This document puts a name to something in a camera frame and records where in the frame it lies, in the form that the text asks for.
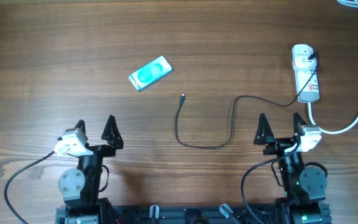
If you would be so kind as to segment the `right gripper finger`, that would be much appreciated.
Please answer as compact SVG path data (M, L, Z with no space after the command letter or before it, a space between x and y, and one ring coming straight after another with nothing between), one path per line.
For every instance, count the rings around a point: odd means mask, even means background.
M293 129L294 133L300 135L302 133L301 127L307 125L307 123L304 121L304 119L298 114L293 114Z
M259 116L259 123L257 132L254 138L255 145L266 145L274 142L274 135L270 128L269 122L265 113L261 113Z

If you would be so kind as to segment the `teal screen smartphone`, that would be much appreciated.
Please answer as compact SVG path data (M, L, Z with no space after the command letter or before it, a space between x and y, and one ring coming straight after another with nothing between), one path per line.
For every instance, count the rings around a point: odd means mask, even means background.
M172 71L169 61L161 55L130 74L128 79L135 90L142 91Z

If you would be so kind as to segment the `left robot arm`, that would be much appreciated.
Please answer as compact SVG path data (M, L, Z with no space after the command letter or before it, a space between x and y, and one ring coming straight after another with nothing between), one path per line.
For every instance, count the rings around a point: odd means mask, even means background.
M107 143L97 146L88 144L85 122L81 119L72 129L67 129L58 139L54 152L62 156L69 154L78 158L75 169L66 170L59 178L58 188L63 194L65 206L58 208L55 223L121 223L120 214L107 198L99 193L107 187L100 187L101 174L107 167L105 157L114 157L124 142L117 128L116 120L110 115L101 139Z

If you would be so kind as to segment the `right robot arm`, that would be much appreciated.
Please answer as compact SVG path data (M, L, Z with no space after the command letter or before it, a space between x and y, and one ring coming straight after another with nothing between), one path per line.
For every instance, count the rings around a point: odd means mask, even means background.
M316 125L307 124L298 113L293 115L294 135L275 138L265 114L260 114L254 144L264 145L263 154L275 155L285 196L275 201L279 223L331 223L325 190L328 170L317 162L303 162L301 154L321 140Z

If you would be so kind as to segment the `white USB charger plug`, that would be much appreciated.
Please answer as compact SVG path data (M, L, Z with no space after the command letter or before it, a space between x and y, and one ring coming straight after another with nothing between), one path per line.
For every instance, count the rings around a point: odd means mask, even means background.
M317 67L317 59L315 54L296 55L292 61L293 69L296 72L315 70Z

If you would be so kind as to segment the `white power strip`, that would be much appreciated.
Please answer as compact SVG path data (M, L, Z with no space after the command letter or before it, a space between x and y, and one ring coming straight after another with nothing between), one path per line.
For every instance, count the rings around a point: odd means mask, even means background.
M292 57L296 55L315 54L317 59L317 67L315 70L299 71L295 73L295 86L297 101L299 103L312 103L319 100L319 84L317 71L319 67L319 55L317 50L306 44L296 44L292 48Z

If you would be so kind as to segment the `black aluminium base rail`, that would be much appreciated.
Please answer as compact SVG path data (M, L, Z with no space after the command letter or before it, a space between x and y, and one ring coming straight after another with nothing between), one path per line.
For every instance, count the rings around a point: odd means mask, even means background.
M254 204L254 217L241 206L151 207L113 206L106 223L323 223L333 222L328 204L306 206Z

